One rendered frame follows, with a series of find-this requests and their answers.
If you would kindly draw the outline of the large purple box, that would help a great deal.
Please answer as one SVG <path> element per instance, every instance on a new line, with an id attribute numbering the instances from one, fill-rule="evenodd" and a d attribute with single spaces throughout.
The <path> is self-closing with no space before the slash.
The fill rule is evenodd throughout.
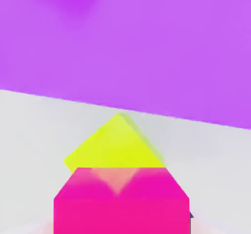
<path id="1" fill-rule="evenodd" d="M 251 129 L 251 0 L 0 0 L 0 89 Z"/>

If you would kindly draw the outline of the small lime yellow cube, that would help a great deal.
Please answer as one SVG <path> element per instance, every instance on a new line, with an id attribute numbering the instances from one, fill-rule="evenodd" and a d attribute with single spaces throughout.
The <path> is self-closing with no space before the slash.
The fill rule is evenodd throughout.
<path id="1" fill-rule="evenodd" d="M 163 155 L 126 113 L 117 113 L 64 158 L 76 168 L 164 167 Z"/>

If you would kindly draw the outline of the small pink cube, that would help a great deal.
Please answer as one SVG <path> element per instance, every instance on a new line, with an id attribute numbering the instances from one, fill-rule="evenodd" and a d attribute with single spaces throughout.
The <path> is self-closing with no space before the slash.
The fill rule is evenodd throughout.
<path id="1" fill-rule="evenodd" d="M 53 234 L 190 234 L 189 198 L 164 167 L 77 168 L 54 198 Z"/>

